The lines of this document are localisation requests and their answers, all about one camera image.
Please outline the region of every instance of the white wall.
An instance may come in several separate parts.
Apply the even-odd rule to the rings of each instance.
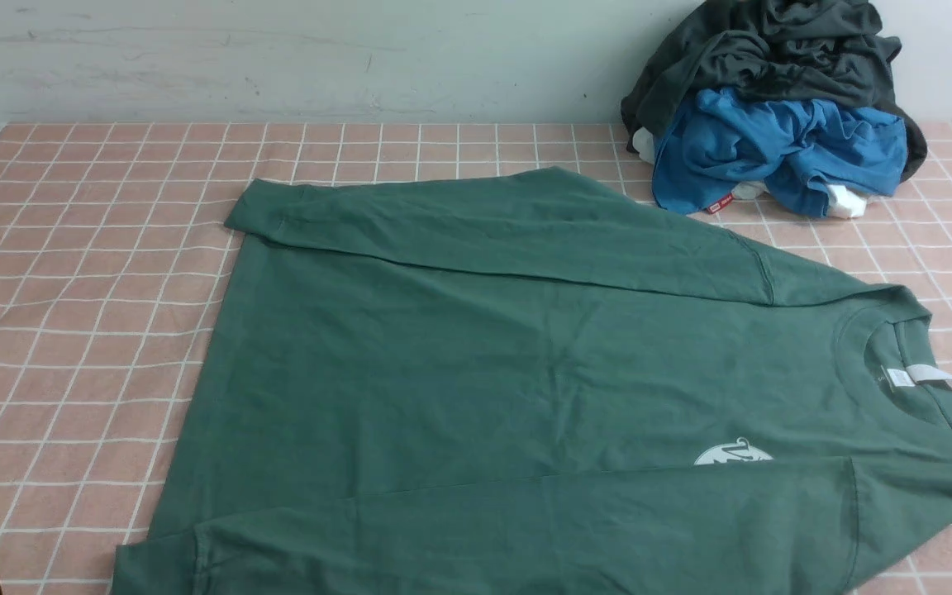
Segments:
[[[615,121],[697,0],[0,0],[0,121]],[[880,0],[952,117],[952,2]]]

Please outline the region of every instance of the white clothing tag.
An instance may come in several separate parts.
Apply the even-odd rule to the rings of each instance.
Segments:
[[[910,373],[906,372],[904,369],[890,369],[888,368],[888,377],[891,378],[891,384],[895,387],[915,387],[913,383],[913,378],[910,378]]]
[[[952,374],[942,372],[934,365],[915,363],[906,366],[906,372],[915,382],[930,382],[932,380],[952,380]]]

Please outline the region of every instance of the shoulder seam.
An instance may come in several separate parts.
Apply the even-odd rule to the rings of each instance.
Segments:
[[[740,237],[740,235],[737,235],[733,230],[726,230],[726,232],[730,234],[730,237],[732,237],[737,244],[740,244],[741,247],[744,247],[745,250],[751,253],[756,263],[759,263],[759,273],[763,275],[763,284],[766,286],[766,295],[769,300],[769,305],[778,305],[777,295],[774,295],[774,276],[771,274],[770,268],[766,266],[766,261],[763,260],[762,254],[748,244],[747,238]]]

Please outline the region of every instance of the pile of clothes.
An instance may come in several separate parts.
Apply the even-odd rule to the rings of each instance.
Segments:
[[[706,0],[623,98],[628,150],[654,163],[677,213],[768,192],[810,217],[857,217],[928,155],[895,103],[891,61],[866,0]]]

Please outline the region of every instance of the green sweatshirt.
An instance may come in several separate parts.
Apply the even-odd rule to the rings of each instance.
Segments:
[[[904,287],[559,169],[254,181],[226,224],[116,595],[838,594],[952,522]]]

